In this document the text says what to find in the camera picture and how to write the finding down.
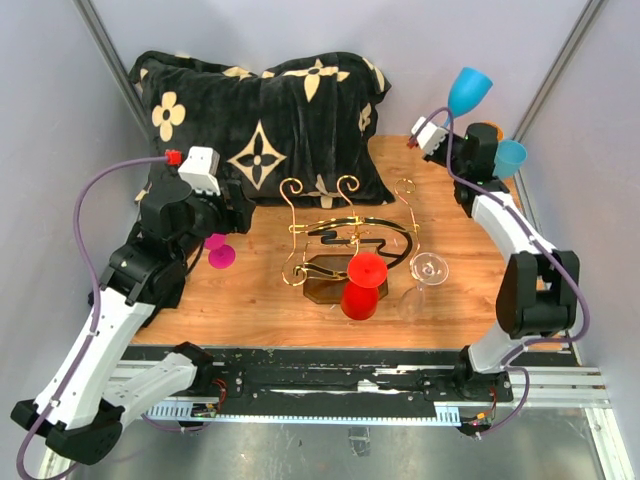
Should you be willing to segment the magenta plastic wine glass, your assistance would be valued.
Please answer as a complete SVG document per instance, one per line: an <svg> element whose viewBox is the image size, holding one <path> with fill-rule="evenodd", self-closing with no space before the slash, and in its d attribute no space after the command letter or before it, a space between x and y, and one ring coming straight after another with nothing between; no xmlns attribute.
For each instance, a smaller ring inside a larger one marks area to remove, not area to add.
<svg viewBox="0 0 640 480"><path fill-rule="evenodd" d="M235 249L226 242L224 234L214 233L204 242L208 262L215 269L226 269L236 260Z"/></svg>

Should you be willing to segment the light blue plastic wine glass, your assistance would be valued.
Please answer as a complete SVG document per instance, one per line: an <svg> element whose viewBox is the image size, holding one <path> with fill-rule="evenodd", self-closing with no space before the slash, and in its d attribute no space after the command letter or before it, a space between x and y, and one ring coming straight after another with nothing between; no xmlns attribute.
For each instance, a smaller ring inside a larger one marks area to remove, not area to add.
<svg viewBox="0 0 640 480"><path fill-rule="evenodd" d="M521 143L514 140L501 141L496 150L494 176L500 180L512 177L527 158L527 149Z"/></svg>

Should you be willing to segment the black cloth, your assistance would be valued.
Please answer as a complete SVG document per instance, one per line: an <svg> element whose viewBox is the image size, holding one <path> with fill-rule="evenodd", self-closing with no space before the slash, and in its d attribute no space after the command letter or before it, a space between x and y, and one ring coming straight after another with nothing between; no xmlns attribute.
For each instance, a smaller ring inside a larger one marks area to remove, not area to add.
<svg viewBox="0 0 640 480"><path fill-rule="evenodd" d="M145 305L139 329L150 326L162 310L176 309L185 284L183 270L174 267L151 272L108 267L98 280L102 305L104 301L122 307Z"/></svg>

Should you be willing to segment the gold wire wine glass rack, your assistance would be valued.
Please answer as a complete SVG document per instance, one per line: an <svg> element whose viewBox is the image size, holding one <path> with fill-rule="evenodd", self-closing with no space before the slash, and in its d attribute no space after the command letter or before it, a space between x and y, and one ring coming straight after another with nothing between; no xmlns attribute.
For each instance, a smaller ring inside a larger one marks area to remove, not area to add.
<svg viewBox="0 0 640 480"><path fill-rule="evenodd" d="M386 265L389 269L400 265L405 260L413 262L417 257L421 248L420 226L414 219L414 214L410 215L412 217L410 228L382 218L361 216L355 210L352 210L351 214L344 218L330 218L310 224L299 224L296 221L295 205L291 197L302 194L303 189L304 186L301 180L294 177L285 178L279 184L280 195L291 209L291 224L288 227L288 231L292 235L292 249L281 269L282 280L285 284L291 287L298 287L310 280L339 282L351 278L347 268L335 270L307 260L306 251L302 252L300 262L293 265L291 261L296 255L297 237L300 234L318 236L322 245L352 248L355 257L363 254L366 246L373 245L376 255L392 260ZM385 251L386 241L384 239L368 238L366 236L368 233L366 228L368 226L385 228L400 234L406 241L405 249L400 254Z"/></svg>

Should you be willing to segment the clear glass wine glass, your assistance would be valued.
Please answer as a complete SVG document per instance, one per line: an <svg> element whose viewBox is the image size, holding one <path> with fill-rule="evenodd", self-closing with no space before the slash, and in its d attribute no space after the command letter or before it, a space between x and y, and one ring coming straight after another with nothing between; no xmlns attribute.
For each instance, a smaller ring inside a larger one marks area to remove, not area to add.
<svg viewBox="0 0 640 480"><path fill-rule="evenodd" d="M410 273L415 285L403 294L397 309L402 320L414 322L426 308L427 291L448 279L449 266L441 256L423 252L410 261Z"/></svg>

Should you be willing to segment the red plastic wine glass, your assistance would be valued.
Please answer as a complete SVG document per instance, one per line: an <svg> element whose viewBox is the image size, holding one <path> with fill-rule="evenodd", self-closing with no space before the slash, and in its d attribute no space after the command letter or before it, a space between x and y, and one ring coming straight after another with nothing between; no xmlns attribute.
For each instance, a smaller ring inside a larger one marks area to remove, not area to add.
<svg viewBox="0 0 640 480"><path fill-rule="evenodd" d="M378 254L356 254L347 265L348 282L344 287L340 306L352 320L367 320L377 310L379 287L388 276L385 261Z"/></svg>

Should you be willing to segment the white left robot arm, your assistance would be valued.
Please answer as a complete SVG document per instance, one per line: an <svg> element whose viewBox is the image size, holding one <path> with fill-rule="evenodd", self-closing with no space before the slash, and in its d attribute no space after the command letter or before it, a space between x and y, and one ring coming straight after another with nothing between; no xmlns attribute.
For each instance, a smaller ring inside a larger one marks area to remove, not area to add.
<svg viewBox="0 0 640 480"><path fill-rule="evenodd" d="M96 283L90 316L67 358L36 398L16 403L12 420L58 455L94 465L164 398L222 389L212 356L190 342L121 386L107 382L137 331L178 306L193 252L214 233L248 232L254 210L238 180L223 182L219 193L182 180L152 185L125 244Z"/></svg>

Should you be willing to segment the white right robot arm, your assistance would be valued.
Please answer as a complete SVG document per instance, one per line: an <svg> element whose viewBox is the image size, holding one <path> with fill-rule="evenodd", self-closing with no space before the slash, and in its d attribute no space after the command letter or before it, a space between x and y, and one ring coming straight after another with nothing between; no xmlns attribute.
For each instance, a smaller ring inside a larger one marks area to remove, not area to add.
<svg viewBox="0 0 640 480"><path fill-rule="evenodd" d="M548 341L574 326L580 261L534 230L495 175L499 142L494 126L473 123L459 136L420 119L412 133L424 160L454 174L456 202L485 230L506 262L496 321L479 341L463 348L454 367L455 392L474 400L499 384L505 364L531 342Z"/></svg>

